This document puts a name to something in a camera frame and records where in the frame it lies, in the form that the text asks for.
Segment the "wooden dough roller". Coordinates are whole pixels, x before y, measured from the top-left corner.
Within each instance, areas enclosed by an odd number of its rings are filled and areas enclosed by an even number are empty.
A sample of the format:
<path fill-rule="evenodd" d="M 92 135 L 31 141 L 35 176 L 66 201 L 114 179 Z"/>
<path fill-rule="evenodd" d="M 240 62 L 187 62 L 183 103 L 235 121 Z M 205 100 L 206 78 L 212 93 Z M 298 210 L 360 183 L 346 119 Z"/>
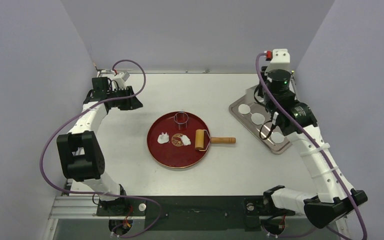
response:
<path fill-rule="evenodd" d="M 233 145 L 236 142 L 235 137 L 212 137 L 206 129 L 197 129 L 194 149 L 199 152 L 206 152 L 211 144 Z"/>

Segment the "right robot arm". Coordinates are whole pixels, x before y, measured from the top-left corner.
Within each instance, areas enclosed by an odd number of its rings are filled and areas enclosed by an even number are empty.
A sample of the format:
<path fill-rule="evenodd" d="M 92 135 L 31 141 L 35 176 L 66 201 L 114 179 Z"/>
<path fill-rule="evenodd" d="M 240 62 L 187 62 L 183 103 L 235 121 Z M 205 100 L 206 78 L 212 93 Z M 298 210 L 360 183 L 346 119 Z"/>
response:
<path fill-rule="evenodd" d="M 259 70 L 257 94 L 270 113 L 272 127 L 281 133 L 299 153 L 315 185 L 316 193 L 309 194 L 276 186 L 264 192 L 263 209 L 274 214 L 278 210 L 301 213 L 318 229 L 345 217 L 351 212 L 361 216 L 359 207 L 368 201 L 346 179 L 334 161 L 310 107 L 300 102 L 289 88 L 292 74 L 284 69 Z"/>

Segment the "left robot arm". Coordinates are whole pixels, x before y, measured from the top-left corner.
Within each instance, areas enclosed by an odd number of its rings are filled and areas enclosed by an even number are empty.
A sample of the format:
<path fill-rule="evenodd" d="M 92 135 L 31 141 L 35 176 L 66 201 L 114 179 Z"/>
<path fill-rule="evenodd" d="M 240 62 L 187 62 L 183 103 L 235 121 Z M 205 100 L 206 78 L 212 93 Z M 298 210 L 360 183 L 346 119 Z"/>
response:
<path fill-rule="evenodd" d="M 123 186 L 106 172 L 104 154 L 96 133 L 109 110 L 136 110 L 143 104 L 122 78 L 94 77 L 83 101 L 83 115 L 66 134 L 56 139 L 63 175 L 88 186 L 98 199 L 98 216 L 142 216 L 146 201 L 127 198 Z"/>

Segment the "round cut dough wrapper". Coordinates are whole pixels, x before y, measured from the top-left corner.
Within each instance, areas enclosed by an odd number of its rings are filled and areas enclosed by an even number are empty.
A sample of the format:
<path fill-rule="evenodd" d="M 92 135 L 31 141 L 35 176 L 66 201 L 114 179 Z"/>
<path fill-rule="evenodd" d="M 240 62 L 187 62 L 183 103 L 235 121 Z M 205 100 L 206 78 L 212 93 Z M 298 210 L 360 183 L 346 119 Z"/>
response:
<path fill-rule="evenodd" d="M 270 139 L 274 144 L 282 144 L 285 141 L 284 135 L 280 132 L 273 132 Z"/>

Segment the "white dough piece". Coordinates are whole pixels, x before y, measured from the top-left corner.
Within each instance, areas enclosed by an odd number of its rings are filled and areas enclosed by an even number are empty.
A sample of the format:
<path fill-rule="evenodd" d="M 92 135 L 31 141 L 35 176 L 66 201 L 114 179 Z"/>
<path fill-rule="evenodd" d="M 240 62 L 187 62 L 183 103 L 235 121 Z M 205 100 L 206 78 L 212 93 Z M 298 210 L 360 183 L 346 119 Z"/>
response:
<path fill-rule="evenodd" d="M 159 144 L 165 144 L 165 143 L 168 143 L 170 140 L 170 137 L 169 137 L 169 134 L 167 132 L 162 132 L 158 138 L 157 138 L 157 142 Z"/>

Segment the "round red lacquer tray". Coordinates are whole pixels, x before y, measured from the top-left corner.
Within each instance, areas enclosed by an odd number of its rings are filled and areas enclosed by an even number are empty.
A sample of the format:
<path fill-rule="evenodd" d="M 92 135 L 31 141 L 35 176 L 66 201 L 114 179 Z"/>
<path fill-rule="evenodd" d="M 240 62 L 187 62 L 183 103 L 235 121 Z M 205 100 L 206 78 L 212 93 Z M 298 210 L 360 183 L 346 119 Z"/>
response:
<path fill-rule="evenodd" d="M 161 165 L 169 168 L 182 169 L 197 164 L 206 155 L 206 151 L 195 150 L 195 133 L 198 129 L 209 130 L 205 122 L 197 115 L 187 112 L 188 120 L 186 127 L 179 126 L 175 122 L 177 112 L 169 112 L 150 126 L 146 143 L 150 155 Z M 159 144 L 158 136 L 161 133 L 168 133 L 169 142 Z M 191 140 L 191 145 L 184 146 L 181 136 L 187 135 Z"/>

